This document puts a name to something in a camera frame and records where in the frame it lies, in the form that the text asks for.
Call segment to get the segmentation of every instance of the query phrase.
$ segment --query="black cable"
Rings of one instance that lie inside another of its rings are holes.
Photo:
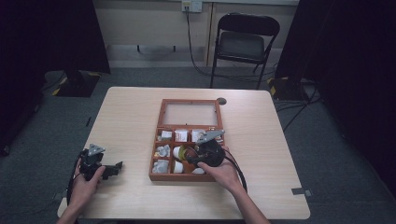
[[[248,186],[247,186],[247,181],[245,179],[244,174],[242,173],[241,168],[239,168],[238,163],[236,162],[236,159],[233,157],[233,154],[231,154],[230,151],[221,148],[224,152],[228,153],[233,159],[228,158],[227,156],[224,155],[224,159],[226,159],[227,161],[229,161],[233,167],[235,167],[236,172],[239,174],[239,177],[241,178],[241,182],[242,182],[242,186],[244,187],[245,191],[248,192]],[[205,149],[208,152],[214,153],[214,154],[220,154],[218,151],[212,150],[210,148],[206,148]]]
[[[50,84],[48,87],[43,87],[43,89],[41,89],[41,91],[46,91],[47,89],[53,87],[56,83],[58,83],[62,79],[63,76],[64,76],[64,71],[62,72],[61,76],[55,82]]]
[[[239,168],[239,166],[236,164],[235,161],[231,160],[228,157],[224,157],[224,159],[226,159],[227,161],[229,161],[230,163],[233,164],[233,166],[235,167],[236,171],[239,174],[239,177],[241,178],[241,182],[242,182],[242,186],[244,187],[245,191],[248,192],[248,186],[247,186],[247,181],[245,180],[245,176],[242,173],[241,169]]]
[[[315,93],[317,92],[317,90],[318,90],[318,85],[315,86],[315,90],[314,90],[314,92],[312,93],[311,97],[308,99],[308,102],[304,104],[303,108],[301,108],[301,109],[297,112],[297,114],[294,115],[294,117],[289,121],[289,123],[285,126],[285,128],[283,128],[283,133],[288,129],[288,127],[289,127],[289,126],[291,125],[291,123],[297,118],[297,116],[298,116],[305,108],[308,107],[308,105],[311,105],[311,104],[313,104],[313,103],[316,103],[316,102],[318,102],[318,101],[320,100],[321,97],[319,97],[315,102],[312,101],[312,100],[314,99],[314,97],[315,97]],[[294,106],[290,106],[290,107],[288,107],[288,108],[293,108],[293,107],[298,107],[298,106],[302,106],[302,105],[294,105]]]
[[[303,108],[301,108],[299,110],[299,112],[297,112],[296,115],[294,115],[294,117],[289,121],[289,123],[285,126],[285,128],[283,129],[283,132],[285,132],[288,127],[291,125],[291,123],[297,118],[297,116],[307,107],[308,105],[304,105]]]
[[[191,32],[190,32],[190,13],[189,13],[189,7],[184,7],[185,11],[186,11],[186,18],[187,18],[187,28],[188,28],[188,37],[189,37],[189,49],[190,49],[190,56],[191,56],[191,62],[192,65],[194,67],[194,69],[206,76],[206,77],[211,77],[212,74],[208,74],[204,71],[202,71],[196,64],[195,64],[195,60],[192,57],[192,48],[191,48]],[[272,72],[268,72],[268,73],[264,73],[263,76],[267,76],[270,74],[273,74],[275,72],[275,70],[273,70]],[[223,75],[216,75],[217,77],[224,77],[224,78],[228,78],[230,80],[237,80],[237,81],[245,81],[245,82],[257,82],[257,80],[252,80],[252,79],[246,79],[246,78],[242,78],[242,77],[258,77],[258,75],[252,75],[252,76],[223,76]],[[262,82],[267,81],[268,79],[270,79],[271,77],[268,77],[265,80],[262,80]]]

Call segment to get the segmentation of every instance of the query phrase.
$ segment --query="wooden table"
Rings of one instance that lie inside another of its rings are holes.
[[[267,91],[113,87],[87,140],[106,148],[102,164],[123,161],[102,181],[82,218],[241,219],[232,195],[216,182],[151,182],[149,160],[162,99],[217,99],[226,143],[248,194],[270,219],[306,219],[310,211]],[[58,215],[65,209],[65,199]]]

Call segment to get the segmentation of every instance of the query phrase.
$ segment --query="open wooden box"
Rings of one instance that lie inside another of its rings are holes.
[[[223,130],[217,100],[163,99],[148,171],[152,181],[215,181],[211,175],[194,174],[202,170],[200,168],[195,170],[193,164],[179,160],[173,153],[175,147],[195,147],[196,134],[199,130],[205,132]],[[218,142],[224,145],[223,135]],[[167,146],[169,146],[168,153],[159,150]],[[158,168],[158,161],[168,163],[166,171],[164,167]],[[177,161],[183,164],[183,173],[175,173]]]

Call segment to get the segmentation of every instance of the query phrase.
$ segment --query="wire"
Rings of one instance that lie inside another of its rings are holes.
[[[212,74],[208,74],[204,71],[202,71],[195,63],[195,60],[192,57],[192,47],[191,47],[191,32],[190,32],[190,12],[189,12],[189,7],[184,7],[185,12],[186,12],[186,18],[187,18],[187,28],[188,28],[188,37],[189,37],[189,49],[190,49],[190,56],[191,56],[191,62],[193,67],[195,68],[195,70],[200,73],[201,75],[204,75],[206,77],[211,77]],[[272,72],[268,72],[268,73],[264,73],[263,76],[267,76],[267,75],[271,75],[275,72],[275,65],[273,66],[273,71]],[[230,80],[237,80],[237,81],[245,81],[245,82],[257,82],[257,80],[253,80],[253,79],[247,79],[247,78],[243,78],[243,77],[258,77],[258,75],[252,75],[252,76],[223,76],[223,75],[216,75],[216,77],[224,77],[224,78],[228,78]],[[262,80],[262,82],[267,81],[268,79],[270,79],[271,77],[268,77],[265,80]]]
[[[301,112],[303,112],[303,110],[305,108],[307,108],[309,105],[312,105],[312,104],[318,102],[321,99],[321,97],[319,97],[317,100],[312,101],[314,99],[314,97],[315,97],[315,94],[316,94],[317,90],[318,90],[318,85],[315,86],[315,90],[312,93],[311,97],[309,98],[308,102],[304,102],[303,105],[293,105],[293,106],[290,106],[290,107],[287,107],[287,108],[278,109],[276,111],[276,112],[279,112],[279,111],[284,110],[284,109],[289,109],[289,108],[294,108],[294,107],[299,107],[299,106],[303,107],[297,112],[297,114],[294,115],[294,117],[289,121],[289,123],[285,126],[285,128],[283,128],[283,133],[289,128],[289,126],[293,123],[293,121],[297,118],[297,116],[299,116],[301,114]]]
[[[227,161],[229,161],[230,163],[233,164],[233,166],[235,167],[236,171],[239,174],[239,177],[241,178],[241,182],[242,182],[242,186],[244,187],[245,191],[248,192],[248,186],[247,186],[247,181],[245,180],[245,176],[242,173],[241,169],[239,169],[239,166],[236,164],[235,161],[231,160],[228,157],[224,157],[224,159],[226,159]]]
[[[64,76],[64,71],[62,72],[61,76],[55,82],[50,84],[48,87],[43,87],[43,89],[41,89],[41,91],[46,91],[47,89],[53,87],[56,83],[58,83],[62,79],[63,76]]]
[[[297,118],[297,116],[307,107],[308,105],[304,105],[303,108],[301,108],[296,115],[289,121],[289,123],[285,126],[283,129],[283,133],[288,129],[288,127],[291,125],[291,123]]]

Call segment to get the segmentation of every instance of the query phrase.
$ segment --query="human hand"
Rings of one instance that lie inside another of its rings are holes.
[[[58,219],[58,224],[75,223],[79,214],[85,209],[88,202],[91,200],[93,194],[96,192],[100,177],[105,171],[106,167],[99,167],[90,181],[86,181],[84,176],[79,172],[81,159],[75,169],[75,179],[73,182],[73,192],[70,198],[70,204],[64,210],[64,213]]]
[[[84,176],[79,172],[81,159],[78,160],[75,170],[75,180],[73,185],[73,192],[68,206],[74,206],[78,211],[82,212],[88,202],[91,200],[93,194],[96,192],[100,178],[106,167],[99,167],[90,181],[86,181]]]
[[[229,154],[228,152],[230,151],[230,149],[228,149],[228,147],[222,147],[222,148],[226,150],[225,154],[227,156],[227,154]],[[240,188],[242,188],[235,167],[233,166],[232,163],[230,163],[226,159],[224,159],[221,165],[218,167],[211,167],[201,161],[198,162],[198,166],[201,167],[207,174],[212,175],[220,185],[222,185],[225,189],[227,189],[231,193],[235,192],[236,190],[240,190]]]

